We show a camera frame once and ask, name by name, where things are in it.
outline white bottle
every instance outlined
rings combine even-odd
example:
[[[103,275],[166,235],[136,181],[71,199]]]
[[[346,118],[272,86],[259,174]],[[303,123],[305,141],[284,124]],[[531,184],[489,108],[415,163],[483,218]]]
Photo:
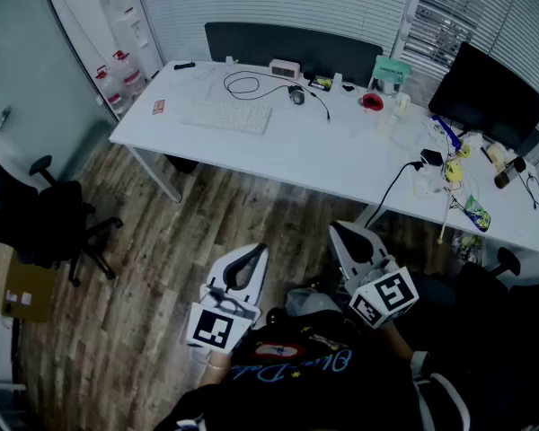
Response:
[[[142,75],[136,59],[129,53],[116,51],[113,57],[118,61],[118,76],[135,101],[146,88],[146,78]]]
[[[120,80],[108,73],[106,66],[98,67],[96,75],[100,91],[119,118],[122,118],[128,111],[131,101],[125,93],[125,88]]]

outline bottle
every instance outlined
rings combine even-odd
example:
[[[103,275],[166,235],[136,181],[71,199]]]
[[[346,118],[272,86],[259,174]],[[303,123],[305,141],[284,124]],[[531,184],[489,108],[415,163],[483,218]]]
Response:
[[[495,176],[495,185],[497,185],[498,189],[504,189],[526,167],[525,160],[518,156],[512,162],[507,163],[505,169]]]
[[[131,102],[124,92],[121,82],[108,73],[106,66],[98,67],[96,80],[100,91],[116,113],[118,118],[122,118],[128,111]]]
[[[132,96],[132,100],[135,101],[146,88],[146,79],[142,75],[137,61],[129,53],[118,50],[113,57],[118,61],[119,77]]]

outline snack package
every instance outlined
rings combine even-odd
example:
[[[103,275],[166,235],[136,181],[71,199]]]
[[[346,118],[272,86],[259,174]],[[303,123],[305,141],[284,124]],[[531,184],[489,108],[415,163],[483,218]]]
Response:
[[[491,216],[485,209],[483,209],[483,206],[479,204],[479,201],[477,201],[473,195],[467,199],[464,212],[482,232],[487,232],[487,230],[489,230]]]

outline keyboard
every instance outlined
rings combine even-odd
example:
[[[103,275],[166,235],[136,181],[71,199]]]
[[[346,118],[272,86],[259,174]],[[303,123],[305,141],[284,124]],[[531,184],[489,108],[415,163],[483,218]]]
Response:
[[[194,99],[184,107],[181,122],[261,136],[266,131],[270,114],[271,107],[248,101]]]

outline red card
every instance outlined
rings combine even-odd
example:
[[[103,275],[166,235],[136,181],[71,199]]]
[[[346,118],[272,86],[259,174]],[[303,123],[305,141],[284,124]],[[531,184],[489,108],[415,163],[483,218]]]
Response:
[[[165,100],[156,101],[155,104],[154,104],[154,113],[153,113],[153,115],[155,115],[156,113],[162,113],[164,104],[165,104]]]

